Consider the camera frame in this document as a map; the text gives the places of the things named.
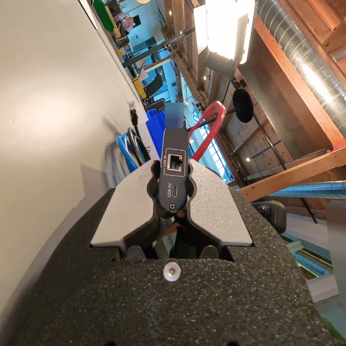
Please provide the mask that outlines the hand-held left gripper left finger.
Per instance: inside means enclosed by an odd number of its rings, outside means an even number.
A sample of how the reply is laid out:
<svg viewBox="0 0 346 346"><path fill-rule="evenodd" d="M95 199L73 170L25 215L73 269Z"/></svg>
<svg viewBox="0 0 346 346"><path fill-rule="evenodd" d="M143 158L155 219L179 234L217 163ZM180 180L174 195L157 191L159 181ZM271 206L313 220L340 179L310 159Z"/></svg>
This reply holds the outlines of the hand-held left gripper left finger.
<svg viewBox="0 0 346 346"><path fill-rule="evenodd" d="M156 241L159 172L160 161L151 159L117 185L91 240L93 247L148 247Z"/></svg>

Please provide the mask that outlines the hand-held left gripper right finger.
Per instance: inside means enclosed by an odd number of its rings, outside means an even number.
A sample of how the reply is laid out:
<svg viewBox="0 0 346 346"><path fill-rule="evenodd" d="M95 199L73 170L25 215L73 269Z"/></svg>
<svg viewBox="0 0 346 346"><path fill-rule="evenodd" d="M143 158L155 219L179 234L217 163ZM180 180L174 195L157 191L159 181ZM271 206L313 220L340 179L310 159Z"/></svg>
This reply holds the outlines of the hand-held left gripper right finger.
<svg viewBox="0 0 346 346"><path fill-rule="evenodd" d="M228 185L214 171L194 159L189 160L187 219L215 246L250 246L253 241Z"/></svg>

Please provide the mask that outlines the black network switch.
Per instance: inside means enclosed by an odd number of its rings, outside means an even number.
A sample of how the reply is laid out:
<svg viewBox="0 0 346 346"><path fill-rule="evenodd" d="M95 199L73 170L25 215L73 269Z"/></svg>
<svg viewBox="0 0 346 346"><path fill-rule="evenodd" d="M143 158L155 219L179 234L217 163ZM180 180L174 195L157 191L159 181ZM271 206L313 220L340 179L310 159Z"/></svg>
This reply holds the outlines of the black network switch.
<svg viewBox="0 0 346 346"><path fill-rule="evenodd" d="M158 202L168 213L176 214L187 203L188 132L166 128L163 136Z"/></svg>

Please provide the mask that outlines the blue plastic bin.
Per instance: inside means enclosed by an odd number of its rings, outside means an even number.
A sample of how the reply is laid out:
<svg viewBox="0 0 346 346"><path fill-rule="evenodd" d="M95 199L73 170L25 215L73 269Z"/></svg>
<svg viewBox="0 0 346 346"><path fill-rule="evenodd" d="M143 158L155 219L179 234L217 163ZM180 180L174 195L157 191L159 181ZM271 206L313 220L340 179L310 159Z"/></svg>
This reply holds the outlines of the blue plastic bin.
<svg viewBox="0 0 346 346"><path fill-rule="evenodd" d="M148 110L146 111L146 115L148 117L148 120L146 121L146 126L149 130L150 136L157 150L159 158L161 159L164 131L166 129L165 110L162 110L159 113L156 109Z"/></svg>

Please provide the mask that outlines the black floor lamp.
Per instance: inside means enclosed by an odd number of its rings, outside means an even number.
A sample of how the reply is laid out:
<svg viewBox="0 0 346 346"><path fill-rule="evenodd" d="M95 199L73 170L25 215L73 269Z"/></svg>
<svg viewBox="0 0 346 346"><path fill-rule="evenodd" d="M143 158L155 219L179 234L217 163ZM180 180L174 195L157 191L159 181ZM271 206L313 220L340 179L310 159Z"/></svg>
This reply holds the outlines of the black floor lamp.
<svg viewBox="0 0 346 346"><path fill-rule="evenodd" d="M254 114L254 106L249 93L244 89L237 89L232 96L232 103L234 108L227 110L225 106L219 102L212 102L207 108L202 112L201 118L197 123L188 128L188 132L202 128L206 125L210 125L210 129L215 127L218 131L227 116L231 114L236 114L236 117L242 123L248 123L252 120Z"/></svg>

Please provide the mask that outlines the studio light panel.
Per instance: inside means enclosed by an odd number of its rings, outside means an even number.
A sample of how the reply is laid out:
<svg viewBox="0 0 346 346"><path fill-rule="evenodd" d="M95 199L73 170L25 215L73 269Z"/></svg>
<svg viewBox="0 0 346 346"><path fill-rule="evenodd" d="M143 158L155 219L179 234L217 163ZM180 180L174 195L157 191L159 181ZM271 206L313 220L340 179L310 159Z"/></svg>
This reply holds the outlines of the studio light panel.
<svg viewBox="0 0 346 346"><path fill-rule="evenodd" d="M193 9L202 66L234 78L249 56L257 5L255 0L206 0Z"/></svg>

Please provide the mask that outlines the green plastic bin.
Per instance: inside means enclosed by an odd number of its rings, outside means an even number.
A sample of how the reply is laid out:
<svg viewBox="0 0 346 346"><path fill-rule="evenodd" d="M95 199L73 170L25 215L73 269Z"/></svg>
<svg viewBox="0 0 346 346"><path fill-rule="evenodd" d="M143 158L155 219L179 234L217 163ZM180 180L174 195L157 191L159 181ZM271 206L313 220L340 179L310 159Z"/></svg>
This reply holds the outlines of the green plastic bin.
<svg viewBox="0 0 346 346"><path fill-rule="evenodd" d="M110 16L106 10L106 7L103 3L103 1L101 0L94 0L93 1L93 6L98 14L98 16L101 19L101 22L104 26L104 28L108 31L108 32L113 32L114 30L114 24L112 22L112 20L110 19Z"/></svg>

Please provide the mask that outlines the wooden post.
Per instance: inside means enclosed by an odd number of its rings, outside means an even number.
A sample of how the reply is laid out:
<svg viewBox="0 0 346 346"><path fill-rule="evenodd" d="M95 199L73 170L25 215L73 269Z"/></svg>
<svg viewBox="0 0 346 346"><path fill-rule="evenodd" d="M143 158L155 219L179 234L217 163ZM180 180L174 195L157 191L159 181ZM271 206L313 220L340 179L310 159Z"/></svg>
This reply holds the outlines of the wooden post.
<svg viewBox="0 0 346 346"><path fill-rule="evenodd" d="M314 158L308 162L282 171L269 178L241 188L238 190L238 193L247 201L253 202L328 170L342 167L345 164L346 148L344 146L318 158Z"/></svg>

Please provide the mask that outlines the metal ventilation duct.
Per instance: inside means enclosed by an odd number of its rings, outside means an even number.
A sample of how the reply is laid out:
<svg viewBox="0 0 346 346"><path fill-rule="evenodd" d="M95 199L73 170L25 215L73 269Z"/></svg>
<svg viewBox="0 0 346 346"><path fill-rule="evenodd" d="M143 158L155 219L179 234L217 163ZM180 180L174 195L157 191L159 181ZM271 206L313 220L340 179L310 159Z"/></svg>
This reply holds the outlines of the metal ventilation duct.
<svg viewBox="0 0 346 346"><path fill-rule="evenodd" d="M257 15L345 138L344 73L321 48L288 1L260 0Z"/></svg>

